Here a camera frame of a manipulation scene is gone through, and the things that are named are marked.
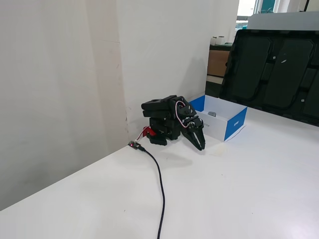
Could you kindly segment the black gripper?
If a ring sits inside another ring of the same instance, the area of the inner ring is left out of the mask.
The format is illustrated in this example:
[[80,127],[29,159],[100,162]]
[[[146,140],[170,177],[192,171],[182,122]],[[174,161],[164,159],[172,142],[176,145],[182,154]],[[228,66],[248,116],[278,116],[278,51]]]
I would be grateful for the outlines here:
[[182,120],[181,133],[187,138],[198,150],[205,149],[205,137],[203,134],[204,124],[199,116],[186,117]]

